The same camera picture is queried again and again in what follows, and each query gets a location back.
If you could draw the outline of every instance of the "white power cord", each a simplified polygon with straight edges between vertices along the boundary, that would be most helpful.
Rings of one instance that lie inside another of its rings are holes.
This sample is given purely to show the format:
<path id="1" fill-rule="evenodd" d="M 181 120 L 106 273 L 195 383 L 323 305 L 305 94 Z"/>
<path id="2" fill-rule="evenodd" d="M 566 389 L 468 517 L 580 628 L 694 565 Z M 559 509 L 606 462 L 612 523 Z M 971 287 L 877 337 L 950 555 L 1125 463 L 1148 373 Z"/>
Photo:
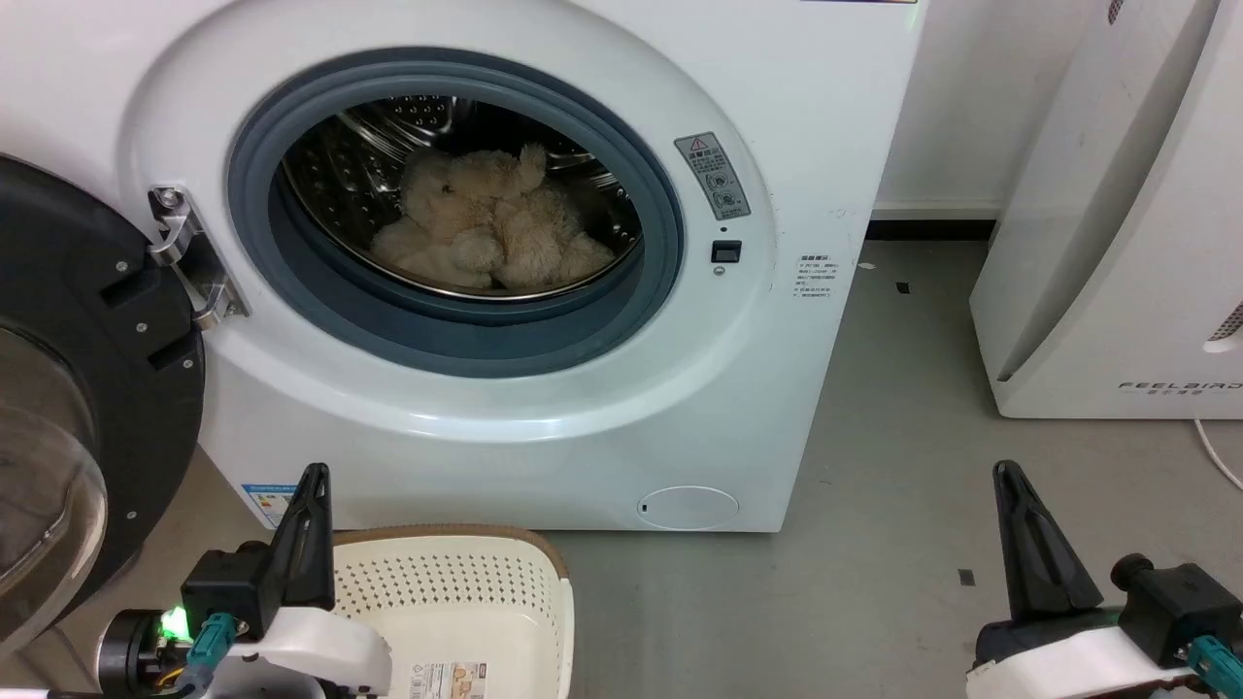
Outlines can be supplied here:
<path id="1" fill-rule="evenodd" d="M 1234 471 L 1232 471 L 1226 463 L 1222 461 L 1222 458 L 1217 455 L 1213 445 L 1208 442 L 1208 435 L 1204 434 L 1204 425 L 1198 419 L 1191 422 L 1196 423 L 1196 432 L 1199 433 L 1199 442 L 1204 445 L 1204 450 L 1208 451 L 1208 458 L 1213 460 L 1213 465 L 1217 466 L 1217 470 L 1222 471 L 1222 475 L 1229 479 L 1229 481 L 1234 484 L 1234 488 L 1243 490 L 1243 480 L 1239 480 L 1239 478 L 1234 475 Z"/>

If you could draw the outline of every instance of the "baseboard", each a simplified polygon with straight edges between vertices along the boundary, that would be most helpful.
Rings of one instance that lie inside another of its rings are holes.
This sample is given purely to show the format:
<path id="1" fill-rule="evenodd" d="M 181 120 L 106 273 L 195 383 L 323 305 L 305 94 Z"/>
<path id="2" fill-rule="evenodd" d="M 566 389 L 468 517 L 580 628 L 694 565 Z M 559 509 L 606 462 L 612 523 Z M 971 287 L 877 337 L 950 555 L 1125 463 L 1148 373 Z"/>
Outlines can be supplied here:
<path id="1" fill-rule="evenodd" d="M 868 224 L 868 240 L 978 240 L 987 243 L 996 220 L 876 220 Z"/>
<path id="2" fill-rule="evenodd" d="M 1001 201 L 876 201 L 874 221 L 997 220 Z"/>

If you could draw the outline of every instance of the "white plastic basket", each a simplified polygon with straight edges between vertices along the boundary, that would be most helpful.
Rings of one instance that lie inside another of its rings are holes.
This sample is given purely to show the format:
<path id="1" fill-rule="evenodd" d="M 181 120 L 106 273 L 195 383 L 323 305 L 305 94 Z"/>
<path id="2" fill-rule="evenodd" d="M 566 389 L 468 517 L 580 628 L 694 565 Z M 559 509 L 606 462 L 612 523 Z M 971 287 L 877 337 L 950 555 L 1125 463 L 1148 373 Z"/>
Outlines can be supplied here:
<path id="1" fill-rule="evenodd" d="M 389 697 L 569 694 L 574 593 L 544 539 L 429 525 L 344 532 L 334 542 L 334 612 L 367 622 L 393 649 Z"/>

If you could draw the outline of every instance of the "beige stuffed animal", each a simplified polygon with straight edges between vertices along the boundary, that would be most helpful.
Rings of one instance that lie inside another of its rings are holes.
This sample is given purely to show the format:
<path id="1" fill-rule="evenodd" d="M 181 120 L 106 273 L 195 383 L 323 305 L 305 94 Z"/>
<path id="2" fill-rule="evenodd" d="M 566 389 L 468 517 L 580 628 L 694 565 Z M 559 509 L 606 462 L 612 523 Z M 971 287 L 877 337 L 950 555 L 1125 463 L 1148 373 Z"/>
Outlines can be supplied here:
<path id="1" fill-rule="evenodd" d="M 415 150 L 401 178 L 404 215 L 375 234 L 372 254 L 434 281 L 490 289 L 505 251 L 491 206 L 456 194 L 449 184 L 452 162 L 431 148 Z"/>
<path id="2" fill-rule="evenodd" d="M 505 264 L 492 276 L 506 289 L 571 282 L 613 260 L 612 250 L 583 231 L 579 211 L 564 188 L 544 180 L 547 155 L 541 146 L 525 146 L 516 162 L 506 153 L 471 153 L 459 162 L 471 157 L 492 163 L 493 172 L 505 173 L 471 192 L 497 200 L 493 214 Z M 454 175 L 450 180 L 456 188 L 467 189 Z"/>
<path id="3" fill-rule="evenodd" d="M 566 190 L 544 180 L 536 144 L 518 157 L 479 150 L 456 158 L 430 148 L 406 163 L 405 216 L 377 234 L 372 252 L 413 274 L 511 291 L 582 279 L 613 252 L 582 230 Z"/>
<path id="4" fill-rule="evenodd" d="M 382 228 L 372 239 L 372 254 L 413 275 L 471 289 L 491 289 L 490 271 L 502 260 L 491 230 L 467 230 L 444 244 L 409 216 Z"/>

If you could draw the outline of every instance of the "stainless steel drum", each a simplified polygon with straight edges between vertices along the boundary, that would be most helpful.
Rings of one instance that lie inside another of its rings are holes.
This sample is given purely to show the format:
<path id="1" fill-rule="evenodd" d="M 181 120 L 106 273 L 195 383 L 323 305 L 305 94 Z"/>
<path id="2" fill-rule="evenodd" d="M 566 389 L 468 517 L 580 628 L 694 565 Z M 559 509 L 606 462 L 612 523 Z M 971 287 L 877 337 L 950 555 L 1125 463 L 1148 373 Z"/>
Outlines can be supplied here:
<path id="1" fill-rule="evenodd" d="M 399 182 L 415 148 L 451 153 L 538 142 L 548 150 L 548 177 L 567 187 L 587 233 L 615 257 L 604 269 L 567 285 L 543 289 L 469 289 L 411 275 L 372 256 L 372 239 L 401 215 Z M 557 131 L 512 112 L 457 97 L 390 97 L 324 119 L 290 148 L 285 178 L 311 219 L 359 262 L 401 284 L 456 299 L 516 302 L 544 299 L 592 284 L 638 245 L 639 216 L 618 179 L 594 155 Z"/>

